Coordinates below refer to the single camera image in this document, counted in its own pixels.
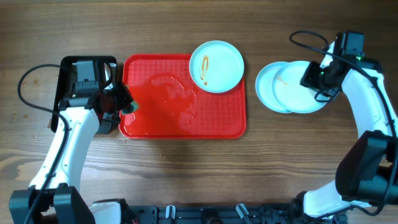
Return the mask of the green yellow sponge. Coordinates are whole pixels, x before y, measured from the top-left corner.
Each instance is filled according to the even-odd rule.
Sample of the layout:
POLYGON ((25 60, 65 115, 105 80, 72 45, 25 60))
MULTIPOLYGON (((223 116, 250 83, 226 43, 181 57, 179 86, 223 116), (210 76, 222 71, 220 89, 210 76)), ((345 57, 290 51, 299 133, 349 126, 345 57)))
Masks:
POLYGON ((124 109, 122 109, 121 112, 122 114, 131 114, 135 112, 138 108, 139 105, 135 101, 132 101, 124 109))

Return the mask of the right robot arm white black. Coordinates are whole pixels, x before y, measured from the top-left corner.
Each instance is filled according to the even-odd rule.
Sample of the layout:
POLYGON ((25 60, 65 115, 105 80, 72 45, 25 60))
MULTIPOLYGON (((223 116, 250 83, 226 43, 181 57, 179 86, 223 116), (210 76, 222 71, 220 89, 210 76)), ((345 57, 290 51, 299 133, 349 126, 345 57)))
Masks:
POLYGON ((321 222, 352 209, 376 216, 385 205, 397 205, 397 116, 378 61, 349 56, 327 66, 310 62, 300 85, 329 99, 344 93, 358 140, 340 162, 333 182, 302 192, 291 202, 290 221, 321 222))

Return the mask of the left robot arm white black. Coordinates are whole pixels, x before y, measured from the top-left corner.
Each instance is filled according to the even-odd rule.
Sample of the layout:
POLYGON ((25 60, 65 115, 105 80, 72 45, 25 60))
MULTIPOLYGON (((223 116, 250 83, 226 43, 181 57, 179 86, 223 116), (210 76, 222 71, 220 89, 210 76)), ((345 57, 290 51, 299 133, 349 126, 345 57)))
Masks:
POLYGON ((122 82, 108 88, 78 82, 58 103, 55 137, 43 166, 26 190, 13 191, 9 209, 14 223, 128 223, 133 212, 124 199, 92 206, 78 189, 86 154, 104 114, 132 112, 134 100, 122 82))

